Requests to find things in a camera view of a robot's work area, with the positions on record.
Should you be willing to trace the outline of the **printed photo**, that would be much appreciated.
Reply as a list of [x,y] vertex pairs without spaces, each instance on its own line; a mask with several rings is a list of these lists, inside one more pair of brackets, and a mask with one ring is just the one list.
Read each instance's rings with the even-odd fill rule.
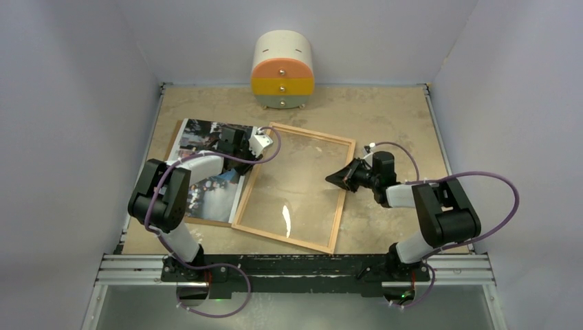
[[[213,122],[207,120],[178,120],[166,152],[171,163],[198,150],[219,150],[223,128],[240,129],[250,137],[255,126]],[[229,170],[189,185],[185,222],[213,226],[231,226],[241,198],[245,177]]]

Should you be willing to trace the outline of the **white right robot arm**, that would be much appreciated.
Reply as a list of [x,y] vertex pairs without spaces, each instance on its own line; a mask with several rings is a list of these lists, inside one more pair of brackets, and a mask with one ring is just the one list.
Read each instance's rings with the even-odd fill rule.
[[462,243],[481,233],[481,222],[461,183],[447,179],[439,183],[405,184],[397,180],[395,158],[387,151],[355,158],[344,168],[326,176],[326,182],[346,191],[371,190],[384,208],[412,208],[419,231],[392,244],[384,267],[391,278],[401,280],[432,251],[449,243]]

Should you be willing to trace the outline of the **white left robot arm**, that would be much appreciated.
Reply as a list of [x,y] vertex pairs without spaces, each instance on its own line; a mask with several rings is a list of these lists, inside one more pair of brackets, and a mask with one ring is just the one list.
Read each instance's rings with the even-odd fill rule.
[[263,151],[272,143],[261,129],[227,126],[214,138],[192,145],[186,155],[145,162],[128,214],[158,238],[187,281],[199,280],[206,268],[204,249],[184,221],[190,187],[224,173],[246,174],[261,163]]

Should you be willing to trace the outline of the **round three-drawer mini cabinet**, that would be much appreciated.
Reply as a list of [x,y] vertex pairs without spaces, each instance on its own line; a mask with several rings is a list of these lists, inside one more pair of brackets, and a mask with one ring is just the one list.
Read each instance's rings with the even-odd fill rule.
[[299,32],[272,30],[256,42],[250,87],[262,108],[302,109],[314,92],[311,44]]

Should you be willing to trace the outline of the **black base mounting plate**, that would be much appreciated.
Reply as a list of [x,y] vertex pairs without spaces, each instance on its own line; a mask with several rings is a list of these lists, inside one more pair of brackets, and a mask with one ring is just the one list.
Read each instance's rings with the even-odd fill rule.
[[420,263],[396,266],[386,254],[207,254],[202,269],[164,258],[161,280],[208,285],[211,299],[246,292],[399,299],[429,283],[430,272]]

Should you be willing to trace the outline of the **aluminium extrusion rail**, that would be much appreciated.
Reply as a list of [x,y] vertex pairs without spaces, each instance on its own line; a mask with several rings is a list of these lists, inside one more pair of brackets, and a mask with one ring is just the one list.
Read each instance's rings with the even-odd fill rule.
[[[437,285],[493,285],[494,273],[487,255],[438,254],[428,260]],[[100,285],[158,285],[161,255],[106,255],[96,282]]]

